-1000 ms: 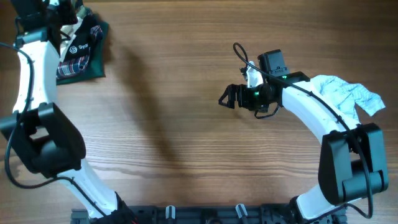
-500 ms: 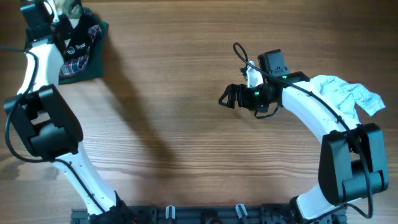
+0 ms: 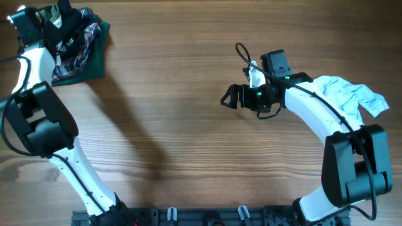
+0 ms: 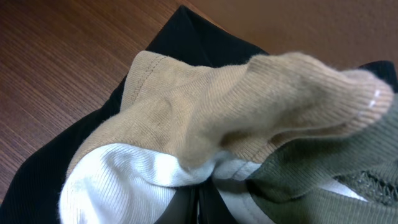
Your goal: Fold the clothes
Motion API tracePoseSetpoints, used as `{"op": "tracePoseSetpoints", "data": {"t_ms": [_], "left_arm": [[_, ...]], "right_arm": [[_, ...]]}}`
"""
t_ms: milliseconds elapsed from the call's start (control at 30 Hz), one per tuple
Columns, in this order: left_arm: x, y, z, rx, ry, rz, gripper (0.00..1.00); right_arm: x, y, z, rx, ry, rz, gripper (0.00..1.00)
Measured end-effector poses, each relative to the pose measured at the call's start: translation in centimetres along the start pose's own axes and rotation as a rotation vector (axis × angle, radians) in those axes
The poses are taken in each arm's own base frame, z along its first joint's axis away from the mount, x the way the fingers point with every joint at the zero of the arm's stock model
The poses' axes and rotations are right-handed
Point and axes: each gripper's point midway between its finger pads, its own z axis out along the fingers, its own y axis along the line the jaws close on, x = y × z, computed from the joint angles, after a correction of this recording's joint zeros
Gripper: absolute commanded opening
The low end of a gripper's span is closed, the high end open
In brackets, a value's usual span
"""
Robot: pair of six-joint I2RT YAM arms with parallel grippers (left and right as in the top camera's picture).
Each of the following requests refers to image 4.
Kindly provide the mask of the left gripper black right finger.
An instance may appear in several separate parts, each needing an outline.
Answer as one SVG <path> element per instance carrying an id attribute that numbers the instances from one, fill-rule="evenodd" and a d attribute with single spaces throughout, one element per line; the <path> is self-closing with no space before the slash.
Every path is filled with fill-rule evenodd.
<path id="1" fill-rule="evenodd" d="M 199 224 L 238 224 L 228 210 L 212 179 L 199 186 Z"/>

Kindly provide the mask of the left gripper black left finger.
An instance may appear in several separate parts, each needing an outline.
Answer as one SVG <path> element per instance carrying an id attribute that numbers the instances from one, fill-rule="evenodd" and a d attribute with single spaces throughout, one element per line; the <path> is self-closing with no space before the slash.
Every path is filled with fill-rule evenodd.
<path id="1" fill-rule="evenodd" d="M 155 224 L 196 224 L 197 187 L 178 187 L 167 208 Z"/>

